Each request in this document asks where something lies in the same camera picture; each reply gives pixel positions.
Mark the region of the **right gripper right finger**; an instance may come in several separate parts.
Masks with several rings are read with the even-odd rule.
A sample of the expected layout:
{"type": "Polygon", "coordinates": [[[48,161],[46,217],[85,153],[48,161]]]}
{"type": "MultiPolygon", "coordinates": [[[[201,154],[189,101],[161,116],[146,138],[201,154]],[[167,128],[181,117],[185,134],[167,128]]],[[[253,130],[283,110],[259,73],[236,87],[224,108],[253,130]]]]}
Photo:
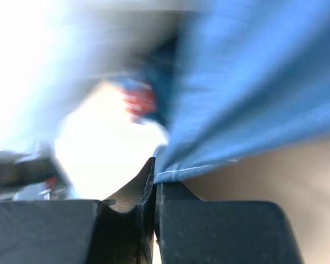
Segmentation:
{"type": "Polygon", "coordinates": [[[283,210],[262,201],[201,201],[182,183],[157,185],[163,263],[302,263],[283,210]]]}

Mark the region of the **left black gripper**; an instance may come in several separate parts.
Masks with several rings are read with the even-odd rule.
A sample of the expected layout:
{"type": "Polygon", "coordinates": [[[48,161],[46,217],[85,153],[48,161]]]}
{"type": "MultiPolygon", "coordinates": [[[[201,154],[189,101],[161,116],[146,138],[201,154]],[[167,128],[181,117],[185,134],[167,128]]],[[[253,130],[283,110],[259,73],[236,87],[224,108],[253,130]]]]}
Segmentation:
{"type": "Polygon", "coordinates": [[[27,154],[0,151],[0,192],[42,182],[60,182],[50,152],[27,154]]]}

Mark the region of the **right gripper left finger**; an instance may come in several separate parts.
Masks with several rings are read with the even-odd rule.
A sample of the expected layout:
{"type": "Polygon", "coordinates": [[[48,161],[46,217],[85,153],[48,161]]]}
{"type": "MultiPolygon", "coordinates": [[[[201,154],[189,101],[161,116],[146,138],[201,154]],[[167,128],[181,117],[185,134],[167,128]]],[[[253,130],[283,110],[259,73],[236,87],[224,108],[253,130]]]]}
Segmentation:
{"type": "Polygon", "coordinates": [[[154,166],[103,201],[0,202],[0,263],[151,263],[154,166]]]}

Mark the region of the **white pillow yellow edge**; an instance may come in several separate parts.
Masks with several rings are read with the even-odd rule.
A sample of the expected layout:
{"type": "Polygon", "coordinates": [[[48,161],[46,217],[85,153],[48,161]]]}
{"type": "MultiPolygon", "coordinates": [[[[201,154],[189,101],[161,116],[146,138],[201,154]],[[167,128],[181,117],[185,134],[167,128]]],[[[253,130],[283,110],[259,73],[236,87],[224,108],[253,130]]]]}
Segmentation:
{"type": "Polygon", "coordinates": [[[190,3],[0,1],[0,151],[50,152],[75,197],[131,179],[169,135],[151,84],[118,79],[176,38],[190,3]]]}

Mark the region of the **blue lettered pillowcase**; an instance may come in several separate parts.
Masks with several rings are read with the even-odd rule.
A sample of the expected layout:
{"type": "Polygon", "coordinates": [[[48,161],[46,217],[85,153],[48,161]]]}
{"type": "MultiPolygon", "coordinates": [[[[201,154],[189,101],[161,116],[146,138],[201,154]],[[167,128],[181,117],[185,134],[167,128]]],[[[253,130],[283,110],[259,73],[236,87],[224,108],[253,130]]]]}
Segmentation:
{"type": "Polygon", "coordinates": [[[155,182],[330,134],[330,1],[191,1],[175,39],[135,73],[168,131],[155,182]]]}

